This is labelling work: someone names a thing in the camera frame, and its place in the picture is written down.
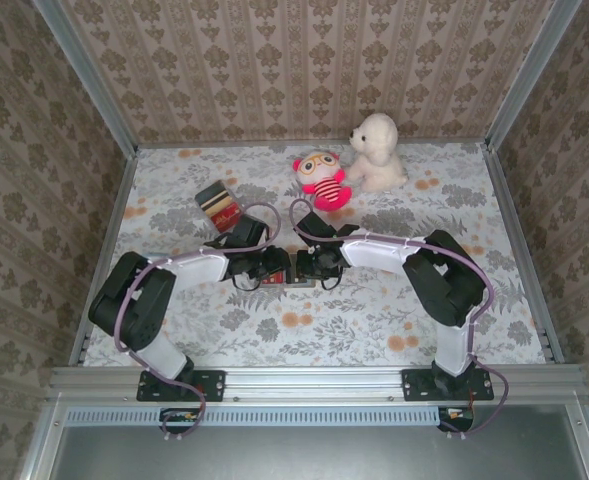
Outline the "grey metal panel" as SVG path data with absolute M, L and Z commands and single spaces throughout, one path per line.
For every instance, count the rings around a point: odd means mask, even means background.
M 513 406 L 466 439 L 435 427 L 63 426 L 21 480 L 589 480 L 561 406 Z

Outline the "aluminium side rail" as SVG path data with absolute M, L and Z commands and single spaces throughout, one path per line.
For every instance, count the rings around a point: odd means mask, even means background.
M 566 362 L 566 359 L 545 301 L 498 154 L 485 143 L 481 143 L 480 146 L 510 241 L 524 293 L 541 340 L 545 359 L 548 363 L 563 364 Z
M 88 314 L 91 303 L 98 293 L 103 281 L 107 278 L 110 262 L 118 238 L 120 225 L 123 220 L 129 193 L 133 185 L 134 176 L 138 164 L 138 150 L 127 158 L 123 177 L 121 179 L 117 196 L 113 205 L 112 213 L 105 232 L 105 237 L 98 257 L 97 265 L 93 274 L 92 282 L 88 290 L 87 299 L 80 317 L 78 330 L 75 336 L 74 345 L 68 360 L 68 366 L 77 367 L 83 365 L 86 342 L 91 337 L 93 324 Z

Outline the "tan card with dark stripe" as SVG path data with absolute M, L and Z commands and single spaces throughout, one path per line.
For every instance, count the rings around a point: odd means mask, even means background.
M 221 202 L 224 202 L 230 194 L 222 181 L 218 180 L 201 190 L 195 195 L 195 201 L 200 209 L 207 213 Z

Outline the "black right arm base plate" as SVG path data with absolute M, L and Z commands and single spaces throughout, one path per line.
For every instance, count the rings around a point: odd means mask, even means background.
M 425 401 L 489 401 L 495 398 L 487 371 L 473 368 L 458 377 L 430 369 L 401 371 L 404 400 Z

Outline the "grey card holder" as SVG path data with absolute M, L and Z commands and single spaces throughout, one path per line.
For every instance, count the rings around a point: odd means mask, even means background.
M 265 286 L 262 284 L 261 281 L 261 287 L 262 288 L 276 288 L 276 289 L 313 289 L 316 286 L 316 281 L 315 280 L 308 280 L 308 279 L 299 279 L 299 278 L 295 278 L 293 277 L 291 274 L 288 274 L 286 272 L 284 272 L 286 275 L 286 283 L 284 285 L 281 286 Z

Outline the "red card with gold print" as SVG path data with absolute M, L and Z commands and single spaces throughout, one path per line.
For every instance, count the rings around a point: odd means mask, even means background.
M 224 233 L 238 223 L 242 210 L 234 199 L 226 198 L 210 207 L 206 214 L 216 230 Z

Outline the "pink striped plush doll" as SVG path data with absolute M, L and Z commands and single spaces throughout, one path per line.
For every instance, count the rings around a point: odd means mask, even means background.
M 302 191 L 313 197 L 315 208 L 325 212 L 343 208 L 352 198 L 352 189 L 344 185 L 346 172 L 339 155 L 327 151 L 313 151 L 297 158 L 292 169 Z

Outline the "white plush dog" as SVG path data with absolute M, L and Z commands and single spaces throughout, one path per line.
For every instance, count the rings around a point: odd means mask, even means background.
M 355 156 L 347 169 L 347 179 L 358 183 L 363 192 L 390 191 L 408 181 L 404 163 L 397 152 L 397 126 L 388 115 L 369 115 L 352 130 L 349 142 Z

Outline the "long aluminium rail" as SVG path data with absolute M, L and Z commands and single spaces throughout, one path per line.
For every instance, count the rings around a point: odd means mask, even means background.
M 241 405 L 400 404 L 409 390 L 403 366 L 226 367 L 223 402 Z M 495 398 L 564 404 L 588 397 L 580 368 L 570 364 L 498 365 L 490 376 Z M 53 370 L 46 400 L 74 404 L 133 405 L 142 370 L 137 367 L 64 367 Z

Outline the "thin aluminium rail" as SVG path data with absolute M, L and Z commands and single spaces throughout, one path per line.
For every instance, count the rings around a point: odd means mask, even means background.
M 482 137 L 462 137 L 462 138 L 401 138 L 397 144 L 457 144 L 457 143 L 476 143 L 486 144 L 486 140 Z M 182 142 L 182 143 L 141 143 L 136 149 L 178 149 L 178 148 L 232 148 L 232 147 L 290 147 L 290 146 L 351 146 L 348 139 L 314 139 L 314 140 L 246 140 L 246 141 L 200 141 L 200 142 Z

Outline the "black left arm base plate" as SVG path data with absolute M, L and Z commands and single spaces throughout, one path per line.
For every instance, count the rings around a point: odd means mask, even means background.
M 221 402 L 226 387 L 226 372 L 223 370 L 193 370 L 182 373 L 177 381 L 190 384 L 206 401 Z M 183 387 L 170 385 L 150 372 L 143 371 L 139 377 L 136 399 L 139 402 L 198 402 L 198 396 Z

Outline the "black connector board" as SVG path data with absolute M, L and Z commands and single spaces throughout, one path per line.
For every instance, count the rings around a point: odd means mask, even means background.
M 467 432 L 474 422 L 474 410 L 472 407 L 439 407 L 438 418 L 440 431 Z
M 159 427 L 165 434 L 184 435 L 199 417 L 199 408 L 164 408 L 159 413 Z

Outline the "aluminium frame post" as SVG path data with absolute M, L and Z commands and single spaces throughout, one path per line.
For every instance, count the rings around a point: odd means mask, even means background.
M 137 141 L 118 109 L 114 96 L 83 45 L 59 0 L 33 0 L 65 57 L 87 91 L 127 162 L 136 157 Z
M 582 0 L 555 0 L 485 136 L 497 151 L 578 11 Z

